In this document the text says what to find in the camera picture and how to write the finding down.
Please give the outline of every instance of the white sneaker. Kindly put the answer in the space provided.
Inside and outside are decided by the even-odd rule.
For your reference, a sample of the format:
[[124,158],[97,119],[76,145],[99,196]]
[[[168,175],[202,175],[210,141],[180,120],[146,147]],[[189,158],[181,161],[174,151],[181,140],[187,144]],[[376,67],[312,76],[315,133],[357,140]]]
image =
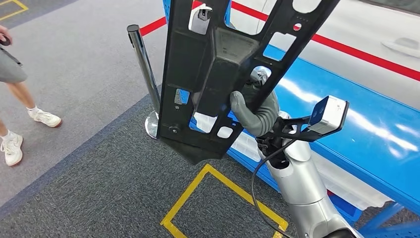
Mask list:
[[23,137],[13,132],[11,133],[13,138],[3,141],[0,146],[0,151],[4,152],[6,164],[14,166],[19,164],[23,157],[22,150],[20,149],[22,147]]
[[28,114],[34,121],[42,122],[49,127],[59,127],[61,126],[62,120],[54,114],[47,113],[38,109],[36,113],[28,111]]

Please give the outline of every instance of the white sock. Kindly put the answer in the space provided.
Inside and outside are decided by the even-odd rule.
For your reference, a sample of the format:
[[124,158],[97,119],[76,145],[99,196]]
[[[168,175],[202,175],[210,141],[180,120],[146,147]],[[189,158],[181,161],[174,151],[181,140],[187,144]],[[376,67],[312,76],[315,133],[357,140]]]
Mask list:
[[10,130],[7,130],[7,131],[8,131],[7,135],[1,136],[1,138],[3,139],[3,141],[11,140],[11,139],[14,138],[14,134]]
[[37,105],[35,105],[34,108],[26,108],[26,109],[28,109],[28,112],[30,114],[35,114],[35,113],[37,113],[39,111],[39,108],[37,107]]

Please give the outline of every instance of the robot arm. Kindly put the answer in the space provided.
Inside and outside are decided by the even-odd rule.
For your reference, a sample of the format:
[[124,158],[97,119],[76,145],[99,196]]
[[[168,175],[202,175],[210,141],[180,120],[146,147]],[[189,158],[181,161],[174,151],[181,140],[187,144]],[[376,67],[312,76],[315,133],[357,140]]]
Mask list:
[[[327,190],[311,159],[308,141],[337,132],[341,129],[348,103],[334,97],[319,102],[311,116],[290,119],[280,112],[272,93],[260,110],[253,114],[240,92],[230,96],[231,108],[238,121],[257,136],[262,159],[282,148],[291,139],[296,140],[282,153],[270,158],[266,165],[276,180],[281,194],[289,204],[300,238],[359,238],[335,209]],[[302,125],[309,126],[301,131]]]

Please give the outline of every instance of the yellow floor tape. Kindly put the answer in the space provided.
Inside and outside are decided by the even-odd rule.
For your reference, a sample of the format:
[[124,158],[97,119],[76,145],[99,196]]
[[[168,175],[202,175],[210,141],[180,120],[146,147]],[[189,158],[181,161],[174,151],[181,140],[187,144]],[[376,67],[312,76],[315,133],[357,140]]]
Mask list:
[[6,3],[9,3],[9,2],[13,2],[13,3],[15,3],[15,4],[16,4],[16,5],[18,5],[21,9],[20,9],[20,10],[18,10],[18,11],[12,12],[12,13],[10,13],[10,14],[6,15],[6,16],[2,16],[2,17],[0,17],[0,21],[2,21],[2,20],[4,20],[4,19],[7,19],[7,18],[9,18],[9,17],[12,17],[12,16],[14,16],[14,15],[17,15],[17,14],[19,14],[19,13],[22,13],[22,12],[24,12],[24,11],[26,11],[26,10],[28,10],[28,9],[29,9],[27,6],[25,6],[25,5],[24,5],[23,3],[21,3],[19,0],[7,0],[7,1],[0,2],[0,7],[1,7],[2,5],[5,5]]
[[[206,164],[203,169],[198,173],[198,175],[195,177],[195,179],[191,182],[191,184],[187,187],[187,189],[184,191],[184,193],[179,197],[178,201],[176,201],[175,205],[170,209],[170,211],[167,213],[167,215],[164,217],[164,219],[160,222],[162,226],[164,226],[175,238],[187,238],[174,224],[172,223],[172,219],[174,218],[175,214],[181,209],[182,205],[187,201],[188,197],[193,193],[194,189],[198,186],[198,184],[203,180],[204,176],[210,173],[214,177],[216,177],[218,180],[220,180],[222,183],[224,183],[226,186],[228,186],[231,190],[233,190],[235,193],[237,193],[239,196],[241,196],[243,199],[247,200],[252,205],[254,204],[252,201],[252,197],[249,193],[247,193],[245,190],[243,190],[241,187],[236,185],[234,182],[232,182],[230,179],[228,179],[226,176],[221,174],[219,171],[217,171],[215,168],[213,168],[211,165]],[[266,207],[261,202],[257,201],[258,205],[261,209],[261,211],[271,218],[273,221],[275,221],[279,228],[283,231],[286,230],[288,223],[278,216],[276,213],[274,213],[271,209]],[[281,234],[276,232],[273,236],[273,238],[280,238]]]

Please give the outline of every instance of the black cable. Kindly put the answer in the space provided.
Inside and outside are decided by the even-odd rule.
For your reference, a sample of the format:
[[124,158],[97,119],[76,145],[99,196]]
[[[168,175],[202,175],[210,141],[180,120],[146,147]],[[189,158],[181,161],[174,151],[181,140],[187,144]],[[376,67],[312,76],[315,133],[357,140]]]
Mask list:
[[285,238],[293,238],[293,236],[290,235],[290,234],[288,234],[287,232],[284,232],[284,231],[280,230],[279,228],[277,228],[276,226],[274,226],[270,221],[268,221],[268,219],[265,217],[265,215],[261,211],[260,207],[258,206],[257,199],[255,198],[255,194],[254,194],[254,180],[255,180],[255,177],[257,176],[258,170],[261,168],[261,166],[263,166],[263,164],[265,164],[269,159],[271,159],[274,156],[276,156],[279,153],[281,153],[284,149],[286,149],[289,145],[291,145],[295,141],[296,141],[296,139],[293,139],[293,140],[287,142],[280,149],[276,150],[274,153],[272,153],[271,155],[267,156],[265,159],[261,160],[261,162],[255,168],[255,170],[254,170],[254,172],[252,174],[252,177],[251,177],[251,196],[252,196],[252,200],[254,202],[255,208],[257,209],[257,211],[259,212],[259,214],[261,215],[261,217],[265,221],[265,223],[267,223],[271,228],[273,228],[274,230],[276,230],[277,232],[279,232],[280,234],[282,234]]

